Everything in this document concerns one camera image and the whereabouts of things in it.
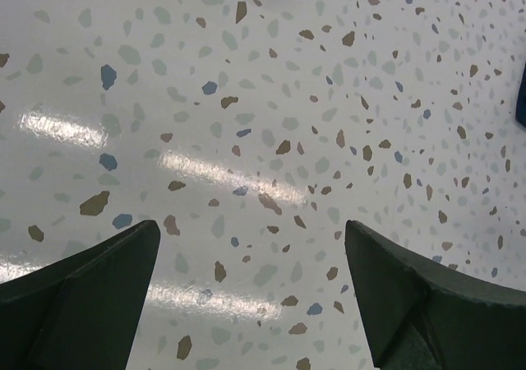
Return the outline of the blue mickey t-shirt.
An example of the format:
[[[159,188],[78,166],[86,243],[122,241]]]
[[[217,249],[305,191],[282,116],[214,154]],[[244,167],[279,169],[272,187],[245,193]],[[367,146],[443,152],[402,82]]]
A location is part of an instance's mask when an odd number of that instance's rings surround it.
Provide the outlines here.
[[[514,117],[522,128],[526,128],[526,67],[519,84]]]

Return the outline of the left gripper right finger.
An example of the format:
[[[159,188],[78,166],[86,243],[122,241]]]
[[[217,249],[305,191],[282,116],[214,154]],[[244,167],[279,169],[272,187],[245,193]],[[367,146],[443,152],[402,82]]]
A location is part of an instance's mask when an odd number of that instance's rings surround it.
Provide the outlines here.
[[[344,244],[376,368],[525,367],[523,291],[451,270],[356,220]]]

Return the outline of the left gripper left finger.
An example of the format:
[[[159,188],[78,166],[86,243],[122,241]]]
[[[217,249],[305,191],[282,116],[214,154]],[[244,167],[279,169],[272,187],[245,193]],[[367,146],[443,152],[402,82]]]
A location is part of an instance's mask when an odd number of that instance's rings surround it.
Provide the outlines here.
[[[3,369],[124,369],[155,268],[145,220],[1,285]]]

